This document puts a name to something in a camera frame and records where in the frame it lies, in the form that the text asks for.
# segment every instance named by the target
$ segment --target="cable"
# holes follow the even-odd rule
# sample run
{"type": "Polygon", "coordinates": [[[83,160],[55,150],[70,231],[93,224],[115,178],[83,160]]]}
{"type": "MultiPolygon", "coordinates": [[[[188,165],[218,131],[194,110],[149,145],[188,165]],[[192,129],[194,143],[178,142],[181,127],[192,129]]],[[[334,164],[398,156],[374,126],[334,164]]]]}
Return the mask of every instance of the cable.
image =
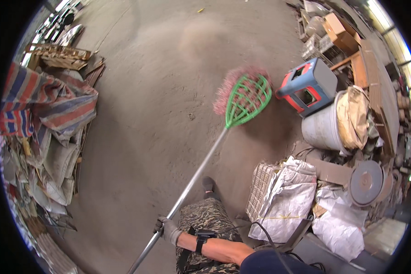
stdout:
{"type": "Polygon", "coordinates": [[[311,263],[310,266],[316,267],[320,269],[321,271],[323,271],[324,273],[326,272],[326,269],[322,263],[311,263]]]}
{"type": "Polygon", "coordinates": [[[224,230],[224,231],[222,231],[222,232],[217,232],[216,234],[224,234],[224,233],[229,232],[229,231],[232,231],[232,230],[234,230],[234,229],[241,228],[241,227],[246,227],[246,226],[251,226],[251,225],[252,225],[252,224],[240,225],[240,226],[237,226],[237,227],[233,227],[233,228],[224,230]]]}
{"type": "Polygon", "coordinates": [[[304,261],[300,258],[299,255],[297,255],[297,254],[295,254],[295,253],[293,253],[293,252],[288,252],[287,254],[293,255],[293,256],[294,256],[295,258],[297,258],[300,262],[304,263],[304,261]]]}
{"type": "Polygon", "coordinates": [[[282,255],[280,254],[280,252],[277,250],[275,244],[273,243],[273,240],[271,239],[271,236],[269,235],[269,233],[266,231],[266,229],[259,223],[259,222],[253,222],[253,224],[257,224],[259,225],[259,227],[263,230],[263,232],[266,234],[269,244],[274,248],[274,250],[277,253],[277,256],[279,257],[279,260],[281,261],[281,263],[283,264],[283,266],[285,267],[286,271],[289,274],[293,274],[292,271],[290,270],[289,266],[287,266],[287,264],[285,263],[285,261],[282,258],[282,255]]]}
{"type": "MultiPolygon", "coordinates": [[[[277,248],[276,248],[273,240],[271,239],[271,236],[269,236],[269,233],[266,231],[266,229],[265,229],[259,222],[252,222],[251,224],[240,225],[240,226],[237,226],[237,227],[233,227],[233,228],[224,230],[224,231],[222,231],[222,232],[218,232],[217,234],[223,234],[223,233],[232,231],[232,230],[237,229],[237,228],[240,228],[240,227],[252,226],[253,224],[259,225],[259,227],[263,230],[263,232],[266,234],[266,236],[267,236],[267,238],[268,238],[269,244],[270,244],[271,247],[276,251],[277,256],[279,257],[279,260],[280,260],[280,262],[283,264],[283,266],[285,267],[286,271],[287,271],[289,274],[293,274],[292,271],[291,271],[291,269],[287,266],[287,264],[286,264],[285,261],[283,260],[282,254],[280,254],[280,252],[277,250],[277,248]]],[[[297,255],[297,254],[295,254],[295,253],[293,253],[293,252],[288,252],[287,254],[288,254],[288,255],[293,255],[293,256],[296,257],[300,262],[305,263],[305,262],[300,258],[299,255],[297,255]]],[[[325,267],[324,267],[324,265],[323,265],[322,263],[312,263],[312,264],[310,264],[309,266],[312,266],[312,267],[315,267],[315,268],[317,268],[317,269],[320,269],[320,270],[323,271],[324,273],[326,272],[326,269],[325,269],[325,267]]]]}

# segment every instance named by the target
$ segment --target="grinding wheel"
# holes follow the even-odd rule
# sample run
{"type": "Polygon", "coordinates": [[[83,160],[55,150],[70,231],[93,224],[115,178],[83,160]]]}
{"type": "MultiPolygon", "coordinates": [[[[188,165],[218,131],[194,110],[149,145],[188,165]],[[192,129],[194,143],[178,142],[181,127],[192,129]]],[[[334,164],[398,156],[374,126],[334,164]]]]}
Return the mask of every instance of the grinding wheel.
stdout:
{"type": "Polygon", "coordinates": [[[393,189],[394,181],[395,180],[391,172],[389,172],[388,174],[384,173],[384,183],[382,184],[382,189],[380,190],[380,193],[376,198],[376,202],[382,202],[388,197],[388,195],[391,193],[391,190],[393,189]]]}
{"type": "Polygon", "coordinates": [[[360,162],[353,171],[349,184],[349,193],[357,206],[371,205],[382,189],[384,176],[375,161],[360,162]]]}

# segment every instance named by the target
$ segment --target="hand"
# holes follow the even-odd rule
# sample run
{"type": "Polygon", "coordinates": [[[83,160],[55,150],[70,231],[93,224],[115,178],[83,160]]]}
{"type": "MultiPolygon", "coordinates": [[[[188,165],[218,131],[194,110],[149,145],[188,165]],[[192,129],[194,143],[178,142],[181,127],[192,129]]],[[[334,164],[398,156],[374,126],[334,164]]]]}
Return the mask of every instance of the hand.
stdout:
{"type": "Polygon", "coordinates": [[[155,224],[154,233],[159,231],[162,232],[161,237],[163,237],[165,241],[171,242],[174,246],[177,245],[177,239],[180,237],[181,230],[178,229],[174,221],[159,215],[157,223],[155,224]]]}

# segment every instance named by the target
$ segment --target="sleeve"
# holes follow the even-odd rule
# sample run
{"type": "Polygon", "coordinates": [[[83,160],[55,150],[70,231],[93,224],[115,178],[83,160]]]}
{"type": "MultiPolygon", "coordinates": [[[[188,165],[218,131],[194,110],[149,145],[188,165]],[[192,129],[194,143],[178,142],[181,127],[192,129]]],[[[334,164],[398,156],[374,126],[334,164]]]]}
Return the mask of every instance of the sleeve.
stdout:
{"type": "MultiPolygon", "coordinates": [[[[322,274],[323,272],[315,267],[309,266],[294,257],[282,254],[286,265],[294,274],[322,274]]],[[[286,268],[279,260],[277,253],[271,249],[264,249],[254,252],[245,258],[241,263],[241,274],[287,274],[286,268]]]]}

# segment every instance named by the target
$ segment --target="red and blue stool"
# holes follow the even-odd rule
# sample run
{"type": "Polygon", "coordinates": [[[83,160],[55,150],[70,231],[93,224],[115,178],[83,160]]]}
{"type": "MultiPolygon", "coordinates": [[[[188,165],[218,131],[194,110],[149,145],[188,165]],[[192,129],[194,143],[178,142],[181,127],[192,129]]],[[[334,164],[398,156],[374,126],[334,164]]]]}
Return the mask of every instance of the red and blue stool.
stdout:
{"type": "Polygon", "coordinates": [[[338,79],[329,67],[320,58],[314,58],[286,74],[275,94],[304,118],[334,101],[337,84],[338,79]]]}

